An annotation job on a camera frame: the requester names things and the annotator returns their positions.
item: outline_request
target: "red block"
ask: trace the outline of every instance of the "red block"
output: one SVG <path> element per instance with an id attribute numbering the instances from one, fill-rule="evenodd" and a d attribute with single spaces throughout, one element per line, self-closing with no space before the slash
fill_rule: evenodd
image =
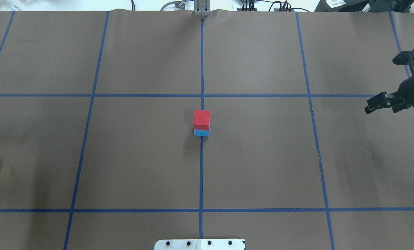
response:
<path id="1" fill-rule="evenodd" d="M 193 129 L 210 130 L 210 115 L 211 111 L 195 110 L 193 119 Z"/>

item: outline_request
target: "white bracket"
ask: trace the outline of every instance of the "white bracket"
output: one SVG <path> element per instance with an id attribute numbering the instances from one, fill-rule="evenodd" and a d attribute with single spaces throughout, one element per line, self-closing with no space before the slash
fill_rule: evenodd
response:
<path id="1" fill-rule="evenodd" d="M 244 239 L 158 240 L 154 250 L 245 250 Z"/>
<path id="2" fill-rule="evenodd" d="M 210 0 L 194 0 L 195 16 L 210 16 Z"/>

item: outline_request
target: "stacked blocks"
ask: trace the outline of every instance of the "stacked blocks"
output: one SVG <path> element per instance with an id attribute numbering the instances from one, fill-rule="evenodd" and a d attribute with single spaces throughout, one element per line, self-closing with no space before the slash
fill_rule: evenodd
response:
<path id="1" fill-rule="evenodd" d="M 194 135 L 209 136 L 210 135 L 210 116 L 211 111 L 195 110 L 193 119 Z"/>

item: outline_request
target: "light blue block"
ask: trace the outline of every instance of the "light blue block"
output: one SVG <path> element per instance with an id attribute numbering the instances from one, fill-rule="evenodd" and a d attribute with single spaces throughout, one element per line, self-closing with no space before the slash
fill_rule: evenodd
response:
<path id="1" fill-rule="evenodd" d="M 208 136 L 210 131 L 208 130 L 194 130 L 194 135 L 196 136 Z"/>

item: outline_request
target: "blue grid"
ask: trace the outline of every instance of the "blue grid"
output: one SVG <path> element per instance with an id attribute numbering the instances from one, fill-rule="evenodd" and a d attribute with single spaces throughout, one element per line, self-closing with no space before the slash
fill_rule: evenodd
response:
<path id="1" fill-rule="evenodd" d="M 307 73 L 307 65 L 305 61 L 304 47 L 302 43 L 301 25 L 298 13 L 296 13 L 298 37 L 301 48 L 302 63 L 304 68 L 304 76 L 307 87 L 307 94 L 205 94 L 204 93 L 204 19 L 201 19 L 201 94 L 96 94 L 97 80 L 99 76 L 99 68 L 102 59 L 103 46 L 105 42 L 105 34 L 107 32 L 107 25 L 110 12 L 107 11 L 105 17 L 104 30 L 102 35 L 102 41 L 99 51 L 99 58 L 96 68 L 96 74 L 94 76 L 93 90 L 91 94 L 0 94 L 0 97 L 91 97 L 90 106 L 88 109 L 88 116 L 86 120 L 86 127 L 83 137 L 82 149 L 80 153 L 80 159 L 78 164 L 78 171 L 75 180 L 75 188 L 72 197 L 72 203 L 69 209 L 0 209 L 0 213 L 69 213 L 69 220 L 67 225 L 67 232 L 64 242 L 64 250 L 67 249 L 69 234 L 71 230 L 73 214 L 74 213 L 199 213 L 199 237 L 202 239 L 203 233 L 203 213 L 283 213 L 283 212 L 325 212 L 328 222 L 329 239 L 332 250 L 335 249 L 333 234 L 332 234 L 332 223 L 330 218 L 330 212 L 357 212 L 357 211 L 414 211 L 414 207 L 367 207 L 367 208 L 331 208 L 329 207 L 326 182 L 324 179 L 324 171 L 321 160 L 321 151 L 319 147 L 318 133 L 316 131 L 315 115 L 313 112 L 312 98 L 370 98 L 374 95 L 351 95 L 351 94 L 312 94 L 310 92 L 310 84 Z M 12 12 L 8 27 L 5 31 L 2 43 L 0 45 L 0 54 L 5 44 L 5 40 L 9 33 L 12 21 L 15 16 L 15 11 Z M 394 31 L 395 40 L 397 43 L 398 51 L 401 52 L 401 46 L 398 40 L 397 32 L 395 29 L 394 19 L 391 12 L 389 12 L 391 26 Z M 406 74 L 410 77 L 409 69 L 405 66 Z M 88 135 L 88 128 L 91 120 L 91 112 L 93 108 L 94 98 L 103 97 L 179 97 L 179 98 L 201 98 L 201 109 L 204 109 L 205 98 L 243 98 L 243 97 L 254 97 L 254 98 L 308 98 L 310 105 L 310 115 L 313 125 L 313 133 L 315 137 L 316 150 L 319 158 L 319 168 L 321 172 L 321 185 L 324 198 L 324 208 L 260 208 L 260 209 L 204 209 L 203 208 L 203 158 L 204 158 L 204 138 L 200 139 L 200 177 L 199 177 L 199 209 L 75 209 L 75 201 L 78 190 L 80 172 L 83 163 L 83 153 L 85 151 L 86 138 Z"/>

